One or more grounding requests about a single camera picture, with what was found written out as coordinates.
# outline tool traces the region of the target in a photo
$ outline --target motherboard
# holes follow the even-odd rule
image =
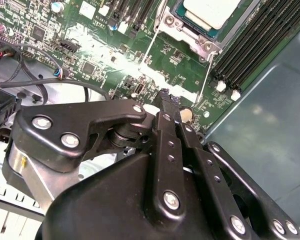
[[[0,0],[0,38],[112,99],[178,96],[206,131],[300,30],[300,0]],[[40,52],[23,56],[51,66]]]

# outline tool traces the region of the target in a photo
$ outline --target integrated circuit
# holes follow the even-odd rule
[[[85,62],[82,68],[82,72],[88,75],[91,75],[95,70],[95,66],[93,66],[89,62]]]
[[[34,26],[32,30],[31,37],[33,37],[35,40],[38,40],[42,42],[45,38],[46,31],[38,26]]]

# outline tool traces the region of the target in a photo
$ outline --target gray metal panel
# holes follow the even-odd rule
[[[208,133],[300,226],[300,33]]]

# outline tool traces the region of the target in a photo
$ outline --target wire bundle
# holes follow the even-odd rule
[[[53,74],[56,78],[47,78],[47,79],[36,78],[27,68],[27,66],[24,62],[23,55],[20,51],[20,48],[34,49],[34,50],[42,53],[43,55],[45,55],[47,58],[49,58],[55,64],[55,66],[57,68],[57,71],[55,71],[55,73]],[[0,82],[0,88],[2,88],[2,89],[26,87],[26,86],[33,86],[33,85],[37,86],[42,94],[43,105],[44,105],[48,101],[48,92],[47,92],[47,89],[44,87],[44,84],[64,83],[64,84],[73,84],[73,85],[82,86],[84,89],[84,95],[85,95],[86,102],[89,101],[88,89],[96,91],[97,93],[104,96],[104,98],[106,100],[110,100],[109,94],[106,91],[104,91],[103,89],[101,89],[100,87],[97,87],[90,83],[75,81],[75,80],[71,80],[68,78],[63,79],[64,71],[63,71],[62,67],[58,64],[58,62],[53,57],[51,57],[47,52],[43,51],[42,49],[40,49],[36,46],[32,46],[29,44],[23,44],[23,43],[11,43],[11,42],[7,42],[5,40],[0,39],[0,57],[5,57],[5,56],[17,56],[18,66],[17,66],[16,70],[14,71],[13,75],[9,79]],[[20,72],[21,69],[28,76],[28,78],[31,79],[31,81],[11,82],[18,75],[18,73]]]

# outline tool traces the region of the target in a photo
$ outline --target bolt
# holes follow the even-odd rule
[[[212,148],[216,151],[216,152],[220,152],[220,148],[217,145],[212,145]]]
[[[212,44],[210,42],[207,42],[203,45],[204,50],[210,51],[212,48]]]
[[[163,114],[163,118],[167,121],[171,121],[171,117],[168,114]]]
[[[175,18],[173,16],[169,15],[165,18],[164,21],[168,26],[171,26],[172,24],[174,24]]]
[[[178,197],[171,191],[166,191],[163,194],[163,200],[167,207],[172,210],[177,210],[180,206]]]
[[[47,119],[43,116],[39,116],[32,120],[32,125],[37,129],[47,130],[47,129],[51,128],[52,123],[49,119]]]
[[[298,234],[297,229],[295,228],[295,226],[294,226],[291,222],[286,221],[285,223],[286,223],[286,226],[288,227],[288,229],[289,229],[293,234],[295,234],[295,235]]]
[[[230,220],[231,220],[232,226],[238,233],[240,233],[240,234],[246,233],[245,225],[242,223],[242,221],[238,217],[232,216],[230,218]]]
[[[277,220],[273,220],[273,225],[275,227],[275,229],[277,229],[277,231],[281,234],[285,234],[285,229],[284,227],[281,225],[280,222],[278,222]]]
[[[191,127],[189,127],[188,125],[185,125],[184,127],[185,127],[185,130],[187,130],[188,132],[192,132]]]
[[[77,136],[67,133],[61,137],[61,142],[68,148],[75,148],[79,145],[79,139]]]
[[[138,105],[133,105],[133,110],[135,110],[135,111],[138,112],[138,113],[141,113],[141,112],[142,112],[141,107],[138,106]]]

